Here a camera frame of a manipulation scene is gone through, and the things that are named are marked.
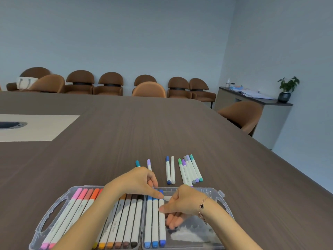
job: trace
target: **person's left hand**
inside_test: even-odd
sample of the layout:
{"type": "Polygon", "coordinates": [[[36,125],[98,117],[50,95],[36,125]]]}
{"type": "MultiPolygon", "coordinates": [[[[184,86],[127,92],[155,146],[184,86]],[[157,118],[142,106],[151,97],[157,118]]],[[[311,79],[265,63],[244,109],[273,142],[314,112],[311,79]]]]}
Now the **person's left hand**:
{"type": "Polygon", "coordinates": [[[122,194],[148,195],[163,199],[164,195],[153,189],[159,186],[155,174],[145,167],[135,167],[131,171],[115,178],[110,183],[115,183],[122,194]]]}

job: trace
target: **chair backrest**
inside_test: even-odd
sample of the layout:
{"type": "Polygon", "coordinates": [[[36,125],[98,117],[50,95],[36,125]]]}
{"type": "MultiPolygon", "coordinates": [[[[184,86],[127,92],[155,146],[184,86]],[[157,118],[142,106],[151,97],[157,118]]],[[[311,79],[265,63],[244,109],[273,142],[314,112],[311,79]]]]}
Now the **chair backrest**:
{"type": "Polygon", "coordinates": [[[208,86],[207,84],[202,80],[202,79],[199,79],[199,78],[193,78],[189,81],[189,89],[190,90],[208,90],[208,86]]]}
{"type": "Polygon", "coordinates": [[[189,82],[182,77],[176,76],[169,80],[168,88],[189,89],[189,82]]]}
{"type": "Polygon", "coordinates": [[[237,102],[218,111],[218,113],[238,123],[241,130],[249,134],[259,122],[262,106],[255,102],[237,102]]]}
{"type": "Polygon", "coordinates": [[[51,72],[46,68],[34,67],[25,70],[23,73],[21,73],[20,77],[34,77],[40,79],[43,76],[50,74],[51,72]]]}
{"type": "Polygon", "coordinates": [[[46,75],[31,85],[30,91],[60,93],[65,85],[61,75],[46,75]]]}
{"type": "Polygon", "coordinates": [[[139,75],[134,81],[134,86],[137,86],[143,82],[157,82],[157,81],[151,75],[139,75]]]}
{"type": "Polygon", "coordinates": [[[90,85],[95,83],[94,75],[86,70],[76,70],[71,72],[66,82],[72,82],[75,85],[90,85]]]}
{"type": "Polygon", "coordinates": [[[134,89],[132,96],[166,97],[163,86],[157,82],[143,82],[139,84],[134,89]]]}
{"type": "Polygon", "coordinates": [[[124,85],[124,80],[120,74],[116,72],[108,72],[101,76],[101,78],[98,81],[98,84],[120,87],[124,85]]]}

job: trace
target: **blue marker cap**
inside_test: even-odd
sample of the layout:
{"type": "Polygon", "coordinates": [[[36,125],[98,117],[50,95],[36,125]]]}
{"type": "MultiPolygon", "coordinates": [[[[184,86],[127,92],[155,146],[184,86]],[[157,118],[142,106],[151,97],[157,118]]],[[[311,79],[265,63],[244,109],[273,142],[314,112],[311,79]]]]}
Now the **blue marker cap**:
{"type": "Polygon", "coordinates": [[[161,245],[161,247],[164,247],[166,243],[167,243],[167,242],[166,242],[165,239],[161,239],[161,240],[160,240],[160,245],[161,245]]]}
{"type": "Polygon", "coordinates": [[[149,241],[149,242],[145,242],[145,243],[144,243],[144,247],[145,247],[145,248],[150,248],[150,241],[149,241]]]}
{"type": "Polygon", "coordinates": [[[157,248],[159,247],[159,242],[158,241],[153,241],[152,242],[152,248],[157,248]]]}

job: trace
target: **tan chair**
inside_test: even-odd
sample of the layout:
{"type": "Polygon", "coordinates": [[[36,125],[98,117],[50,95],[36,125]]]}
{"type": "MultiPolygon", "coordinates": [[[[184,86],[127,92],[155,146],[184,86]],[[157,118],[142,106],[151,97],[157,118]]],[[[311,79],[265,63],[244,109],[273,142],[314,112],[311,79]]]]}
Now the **tan chair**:
{"type": "MultiPolygon", "coordinates": [[[[23,73],[21,73],[20,77],[34,77],[40,79],[43,76],[50,74],[51,72],[46,68],[34,67],[25,70],[23,73]]],[[[8,83],[6,87],[7,91],[21,91],[17,88],[16,82],[8,83]]]]}
{"type": "Polygon", "coordinates": [[[132,96],[166,97],[163,86],[157,82],[144,82],[139,84],[134,89],[132,96]]]}
{"type": "Polygon", "coordinates": [[[62,93],[65,80],[61,75],[46,75],[31,85],[31,92],[62,93]]]}
{"type": "Polygon", "coordinates": [[[86,70],[76,70],[71,72],[66,82],[73,84],[65,85],[65,94],[82,94],[91,95],[93,93],[93,84],[95,83],[94,75],[86,70]]]}
{"type": "Polygon", "coordinates": [[[189,89],[189,83],[182,77],[173,77],[169,80],[168,84],[168,94],[169,98],[184,98],[191,99],[192,92],[186,91],[189,89]]]}
{"type": "Polygon", "coordinates": [[[108,72],[101,76],[97,86],[93,88],[94,95],[122,96],[124,81],[123,77],[116,72],[108,72]]]}
{"type": "Polygon", "coordinates": [[[227,118],[246,134],[250,134],[262,114],[262,106],[255,102],[237,102],[219,110],[221,116],[227,118]]]}
{"type": "Polygon", "coordinates": [[[139,75],[134,81],[134,86],[137,86],[143,82],[157,82],[157,81],[151,75],[139,75]]]}
{"type": "Polygon", "coordinates": [[[192,98],[199,100],[201,102],[208,102],[210,103],[210,108],[213,107],[213,102],[215,102],[216,94],[203,91],[208,90],[207,84],[199,78],[193,78],[189,81],[189,88],[192,92],[192,98]]]}

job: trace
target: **black flower pot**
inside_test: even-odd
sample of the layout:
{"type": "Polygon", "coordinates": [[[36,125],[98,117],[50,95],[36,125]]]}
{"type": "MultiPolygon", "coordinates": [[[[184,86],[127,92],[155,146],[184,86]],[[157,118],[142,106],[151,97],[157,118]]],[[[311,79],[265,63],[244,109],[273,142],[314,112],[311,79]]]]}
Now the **black flower pot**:
{"type": "Polygon", "coordinates": [[[290,97],[291,97],[291,93],[281,92],[279,94],[279,97],[277,98],[277,100],[281,103],[287,103],[289,101],[290,97]]]}

